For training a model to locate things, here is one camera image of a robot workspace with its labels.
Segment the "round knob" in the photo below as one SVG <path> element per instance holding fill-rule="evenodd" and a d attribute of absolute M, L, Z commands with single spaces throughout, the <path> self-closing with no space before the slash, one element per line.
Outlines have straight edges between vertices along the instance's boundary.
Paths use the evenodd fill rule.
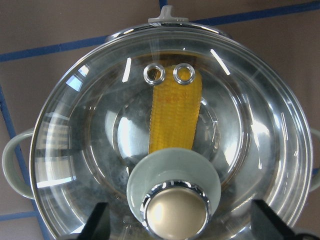
<path fill-rule="evenodd" d="M 146 222 L 152 232 L 166 240 L 194 237 L 208 220 L 206 204 L 185 187 L 165 189 L 154 196 L 146 209 Z"/>

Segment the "lid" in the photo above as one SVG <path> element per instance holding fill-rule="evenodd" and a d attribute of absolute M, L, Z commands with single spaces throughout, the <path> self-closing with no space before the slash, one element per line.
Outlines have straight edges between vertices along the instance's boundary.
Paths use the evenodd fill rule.
<path fill-rule="evenodd" d="M 157 22 L 114 34 L 79 60 L 47 99 L 32 140 L 30 175 L 51 233 L 80 232 L 95 204 L 108 202 L 110 239 L 150 238 L 126 198 L 129 175 L 149 152 L 155 86 L 145 81 L 144 69 L 150 64 L 165 70 L 158 86 L 174 79 L 179 64 L 195 71 L 187 86 L 201 78 L 191 149 L 214 166 L 222 192 L 199 239 L 251 237 L 252 199 L 265 200 L 292 225 L 312 164 L 309 129 L 296 98 L 268 65 L 218 30 Z M 153 80 L 161 76 L 157 71 Z M 173 92 L 162 100 L 185 97 Z M 175 113 L 182 116 L 184 107 L 170 116 Z"/>

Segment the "pot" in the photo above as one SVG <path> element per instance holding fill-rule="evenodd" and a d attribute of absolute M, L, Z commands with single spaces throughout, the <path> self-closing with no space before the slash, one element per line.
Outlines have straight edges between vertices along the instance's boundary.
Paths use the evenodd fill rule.
<path fill-rule="evenodd" d="M 12 163 L 27 137 L 31 188 Z M 288 86 L 227 34 L 166 7 L 71 67 L 2 165 L 55 238 L 81 232 L 96 203 L 108 202 L 112 240 L 252 239 L 251 200 L 293 226 L 320 185 L 319 176 L 311 183 L 310 129 Z M 189 225 L 168 234 L 152 215 L 158 201 L 189 201 L 190 215 L 180 215 Z M 179 235 L 186 226 L 189 235 Z"/>

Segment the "stainless steel pot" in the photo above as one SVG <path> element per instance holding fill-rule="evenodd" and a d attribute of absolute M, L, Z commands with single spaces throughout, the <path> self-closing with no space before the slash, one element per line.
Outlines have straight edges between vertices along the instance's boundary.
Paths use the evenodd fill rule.
<path fill-rule="evenodd" d="M 110 239 L 151 238 L 126 195 L 132 171 L 148 155 L 157 81 L 145 80 L 150 64 L 188 64 L 202 77 L 192 151 L 216 170 L 221 198 L 199 239 L 251 238 L 252 199 L 265 200 L 289 226 L 301 213 L 313 153 L 293 93 L 226 34 L 172 20 L 125 29 L 88 53 L 55 86 L 34 130 L 8 143 L 5 176 L 20 194 L 35 198 L 55 238 L 80 232 L 97 202 L 110 205 Z M 13 174 L 11 157 L 29 136 L 32 190 Z M 319 176 L 312 181 L 313 189 L 319 186 Z"/>

